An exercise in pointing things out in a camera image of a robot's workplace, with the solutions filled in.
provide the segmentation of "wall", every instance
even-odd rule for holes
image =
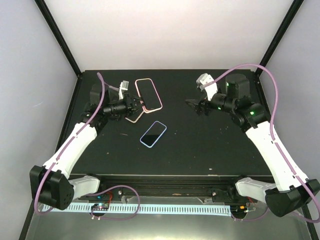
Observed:
[[[46,0],[80,69],[259,63],[292,0]]]
[[[320,1],[304,1],[267,65],[277,79],[279,104],[275,126],[292,158],[310,179],[320,180]],[[274,87],[266,74],[269,105]],[[313,219],[318,212],[309,204]],[[320,235],[320,224],[315,225]]]
[[[13,240],[31,203],[29,171],[55,151],[76,76],[34,1],[1,1],[0,32],[0,233]]]

